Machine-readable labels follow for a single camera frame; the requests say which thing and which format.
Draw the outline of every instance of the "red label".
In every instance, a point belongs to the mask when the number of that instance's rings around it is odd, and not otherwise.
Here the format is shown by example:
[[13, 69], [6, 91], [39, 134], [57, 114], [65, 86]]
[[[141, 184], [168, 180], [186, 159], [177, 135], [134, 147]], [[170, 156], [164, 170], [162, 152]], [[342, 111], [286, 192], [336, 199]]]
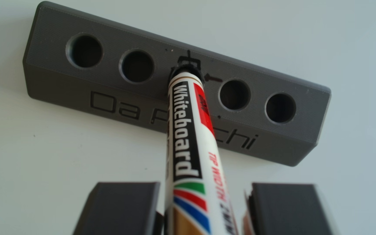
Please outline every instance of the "red label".
[[214, 135], [212, 121], [210, 119], [210, 114], [208, 113], [208, 107], [206, 102], [206, 96], [204, 95], [203, 89], [194, 83], [195, 95], [197, 97], [198, 110], [200, 111], [201, 123], [204, 124]]

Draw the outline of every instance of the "white wall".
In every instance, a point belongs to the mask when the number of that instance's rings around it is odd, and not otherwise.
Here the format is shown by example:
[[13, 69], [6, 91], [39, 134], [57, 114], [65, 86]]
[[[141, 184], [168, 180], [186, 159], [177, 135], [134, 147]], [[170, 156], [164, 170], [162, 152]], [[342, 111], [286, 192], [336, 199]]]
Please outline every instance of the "white wall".
[[[342, 234], [376, 234], [376, 1], [55, 2], [330, 87], [320, 144], [297, 167], [221, 150], [237, 222], [251, 182], [304, 182]], [[70, 235], [96, 182], [163, 182], [165, 134], [29, 98], [37, 4], [0, 0], [0, 234]]]

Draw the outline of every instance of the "green stripe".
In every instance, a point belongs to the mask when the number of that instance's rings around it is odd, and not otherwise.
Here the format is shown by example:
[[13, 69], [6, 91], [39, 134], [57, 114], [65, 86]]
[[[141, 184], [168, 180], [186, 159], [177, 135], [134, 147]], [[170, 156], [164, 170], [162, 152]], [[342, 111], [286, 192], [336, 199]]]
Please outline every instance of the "green stripe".
[[182, 184], [175, 185], [175, 188], [186, 188], [186, 189], [198, 191], [204, 195], [206, 194], [206, 191], [204, 190], [204, 184], [201, 184], [201, 183], [193, 183], [193, 182], [182, 183]]

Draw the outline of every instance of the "hole rim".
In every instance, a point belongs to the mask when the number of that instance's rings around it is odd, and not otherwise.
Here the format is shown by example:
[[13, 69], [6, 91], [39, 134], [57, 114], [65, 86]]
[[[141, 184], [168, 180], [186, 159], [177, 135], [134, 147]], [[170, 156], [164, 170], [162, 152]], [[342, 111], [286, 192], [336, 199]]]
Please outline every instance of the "hole rim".
[[[222, 92], [222, 88], [223, 88], [223, 86], [226, 85], [226, 83], [233, 82], [233, 81], [236, 81], [236, 82], [240, 82], [240, 83], [242, 83], [242, 84], [245, 86], [246, 90], [247, 90], [247, 95], [248, 95], [248, 97], [247, 97], [247, 101], [246, 101], [245, 104], [244, 104], [241, 108], [239, 108], [239, 109], [229, 109], [229, 108], [227, 108], [227, 107], [223, 104], [222, 99], [221, 99], [221, 92]], [[241, 79], [238, 79], [238, 78], [233, 78], [233, 79], [229, 79], [229, 80], [227, 80], [227, 81], [224, 81], [224, 82], [220, 85], [220, 88], [218, 89], [218, 93], [217, 93], [217, 94], [218, 94], [218, 102], [220, 102], [220, 105], [221, 105], [225, 110], [230, 111], [230, 112], [240, 112], [240, 111], [244, 110], [245, 108], [247, 108], [247, 107], [249, 106], [250, 100], [252, 99], [252, 92], [251, 92], [249, 86], [247, 85], [247, 83], [246, 83], [245, 81], [243, 81], [243, 80], [241, 80]]]
[[[270, 100], [272, 97], [274, 97], [275, 95], [278, 95], [278, 94], [283, 94], [283, 95], [287, 96], [290, 100], [292, 100], [292, 103], [293, 103], [293, 105], [294, 105], [294, 109], [293, 109], [293, 112], [292, 112], [291, 117], [290, 117], [289, 119], [287, 119], [286, 121], [284, 121], [284, 122], [280, 122], [280, 123], [279, 123], [279, 122], [275, 122], [274, 120], [272, 120], [272, 119], [269, 117], [268, 112], [267, 112], [267, 105], [268, 105], [269, 100]], [[291, 121], [295, 118], [295, 115], [296, 115], [296, 113], [297, 113], [297, 104], [296, 104], [296, 102], [295, 102], [295, 99], [294, 99], [290, 94], [285, 93], [285, 92], [275, 92], [275, 93], [269, 95], [269, 97], [266, 99], [265, 107], [264, 107], [264, 111], [265, 111], [265, 116], [267, 117], [267, 119], [268, 119], [270, 122], [272, 122], [272, 123], [275, 124], [275, 125], [280, 125], [280, 126], [282, 126], [282, 125], [285, 125], [285, 124], [291, 122]]]
[[[77, 65], [75, 63], [75, 61], [72, 59], [72, 49], [73, 49], [73, 46], [74, 46], [74, 43], [76, 42], [76, 40], [82, 36], [88, 36], [88, 37], [91, 37], [92, 39], [94, 39], [98, 44], [99, 46], [101, 47], [101, 57], [99, 58], [99, 61], [94, 64], [93, 66], [90, 66], [90, 67], [81, 67], [79, 65]], [[87, 34], [87, 33], [79, 33], [77, 35], [74, 35], [72, 36], [68, 42], [66, 43], [66, 47], [65, 47], [65, 51], [66, 51], [66, 58], [68, 59], [69, 63], [74, 66], [75, 68], [78, 68], [78, 69], [84, 69], [84, 70], [87, 70], [87, 69], [93, 69], [94, 67], [98, 66], [102, 59], [104, 58], [104, 47], [102, 46], [102, 43], [101, 41], [99, 41], [97, 39], [97, 37], [95, 37], [94, 35], [92, 34]]]
[[[124, 72], [123, 72], [123, 61], [124, 59], [130, 55], [131, 53], [133, 52], [142, 52], [144, 53], [145, 55], [147, 55], [150, 59], [150, 61], [152, 62], [152, 72], [150, 73], [149, 77], [141, 82], [133, 82], [132, 80], [128, 79], [125, 75], [124, 75]], [[128, 83], [131, 83], [131, 84], [143, 84], [143, 83], [146, 83], [148, 82], [150, 79], [152, 79], [155, 71], [156, 71], [156, 64], [154, 63], [154, 59], [153, 57], [145, 50], [142, 50], [142, 49], [139, 49], [139, 48], [136, 48], [136, 49], [131, 49], [131, 50], [128, 50], [126, 52], [123, 53], [123, 55], [121, 56], [120, 58], [120, 61], [118, 62], [118, 70], [120, 72], [120, 75], [121, 77], [126, 80], [126, 82]]]

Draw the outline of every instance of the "round hole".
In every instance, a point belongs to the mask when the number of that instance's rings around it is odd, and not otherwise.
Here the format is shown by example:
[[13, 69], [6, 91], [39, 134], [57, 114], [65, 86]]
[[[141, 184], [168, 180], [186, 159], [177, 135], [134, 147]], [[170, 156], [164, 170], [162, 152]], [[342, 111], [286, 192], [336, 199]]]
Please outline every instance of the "round hole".
[[228, 81], [220, 89], [220, 101], [227, 109], [242, 109], [249, 101], [249, 89], [241, 81]]
[[275, 94], [266, 104], [266, 113], [276, 123], [288, 122], [294, 117], [295, 102], [287, 94]]
[[101, 44], [89, 35], [72, 38], [67, 50], [69, 60], [82, 68], [92, 67], [99, 63], [102, 58]]
[[153, 60], [143, 51], [130, 52], [121, 62], [121, 72], [131, 82], [146, 81], [153, 73]]

